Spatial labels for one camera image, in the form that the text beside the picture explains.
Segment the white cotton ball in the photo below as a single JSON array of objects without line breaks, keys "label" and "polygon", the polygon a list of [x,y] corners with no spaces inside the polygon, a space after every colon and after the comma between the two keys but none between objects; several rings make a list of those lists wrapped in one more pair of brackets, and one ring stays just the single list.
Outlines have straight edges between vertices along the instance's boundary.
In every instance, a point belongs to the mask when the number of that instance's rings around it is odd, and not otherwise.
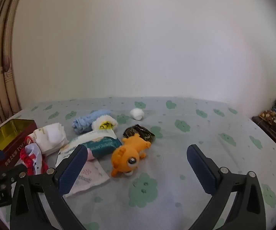
[{"label": "white cotton ball", "polygon": [[131,116],[136,120],[141,120],[144,115],[145,113],[141,109],[135,108],[131,110]]}]

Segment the screw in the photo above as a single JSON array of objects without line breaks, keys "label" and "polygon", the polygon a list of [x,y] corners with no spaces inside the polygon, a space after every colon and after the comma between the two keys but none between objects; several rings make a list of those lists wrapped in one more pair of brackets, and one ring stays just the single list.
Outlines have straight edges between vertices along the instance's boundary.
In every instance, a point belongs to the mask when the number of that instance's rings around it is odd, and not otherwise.
[{"label": "screw", "polygon": [[220,171],[221,171],[223,174],[226,174],[226,173],[229,172],[229,170],[228,170],[226,167],[220,168]]},{"label": "screw", "polygon": [[19,177],[20,177],[20,178],[23,178],[25,175],[26,175],[25,172],[21,172],[21,173],[19,174]]},{"label": "screw", "polygon": [[255,176],[256,176],[256,174],[255,174],[253,171],[250,171],[250,172],[249,172],[249,176],[251,176],[251,177],[255,177]]},{"label": "screw", "polygon": [[55,170],[54,170],[53,168],[49,168],[49,169],[46,171],[46,173],[50,175],[50,174],[53,174],[54,171],[55,171]]}]

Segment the bed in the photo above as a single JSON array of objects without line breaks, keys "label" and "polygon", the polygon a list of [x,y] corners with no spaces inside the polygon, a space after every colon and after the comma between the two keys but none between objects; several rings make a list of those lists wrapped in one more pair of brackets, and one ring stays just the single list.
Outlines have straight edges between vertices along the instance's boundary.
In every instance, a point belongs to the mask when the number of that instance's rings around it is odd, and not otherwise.
[{"label": "bed", "polygon": [[[141,122],[130,117],[135,107],[145,112]],[[276,144],[254,122],[225,103],[180,97],[109,97],[38,103],[12,118],[33,119],[38,127],[59,122],[71,140],[76,136],[73,119],[103,108],[111,110],[118,120],[115,133],[119,139],[126,128],[139,123],[151,130],[156,140],[132,176],[111,177],[65,198],[86,229],[188,230],[211,198],[187,161],[186,150],[191,144],[198,145],[218,167],[242,174],[254,171],[263,193],[267,229],[275,226]],[[48,156],[49,167],[55,166],[57,154]],[[110,176],[110,156],[99,162]],[[150,185],[145,193],[155,196],[152,202],[144,194],[129,193],[133,181]],[[234,197],[232,193],[215,228],[224,223]],[[41,199],[52,225],[60,229],[45,197]],[[9,206],[1,211],[9,225]]]}]

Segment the rolled towel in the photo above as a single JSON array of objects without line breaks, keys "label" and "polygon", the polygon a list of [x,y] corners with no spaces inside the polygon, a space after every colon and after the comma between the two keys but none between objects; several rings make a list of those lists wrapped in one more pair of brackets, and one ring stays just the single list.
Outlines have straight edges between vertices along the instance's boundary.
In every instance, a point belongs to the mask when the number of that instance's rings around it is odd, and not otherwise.
[{"label": "rolled towel", "polygon": [[98,117],[92,123],[92,130],[105,130],[105,129],[113,129],[115,130],[118,126],[117,120],[109,115],[103,115]]},{"label": "rolled towel", "polygon": [[84,117],[79,117],[74,119],[73,129],[77,134],[86,133],[92,131],[92,123],[103,115],[110,115],[110,110],[98,110],[93,113],[90,113]]}]

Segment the toy eye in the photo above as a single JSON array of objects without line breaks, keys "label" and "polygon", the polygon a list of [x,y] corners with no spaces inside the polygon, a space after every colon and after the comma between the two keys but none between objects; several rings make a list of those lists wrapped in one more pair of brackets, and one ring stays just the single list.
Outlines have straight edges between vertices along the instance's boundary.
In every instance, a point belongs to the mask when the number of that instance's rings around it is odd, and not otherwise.
[{"label": "toy eye", "polygon": [[127,165],[129,167],[134,167],[136,166],[136,163],[137,163],[137,159],[135,157],[131,157],[127,160]]}]

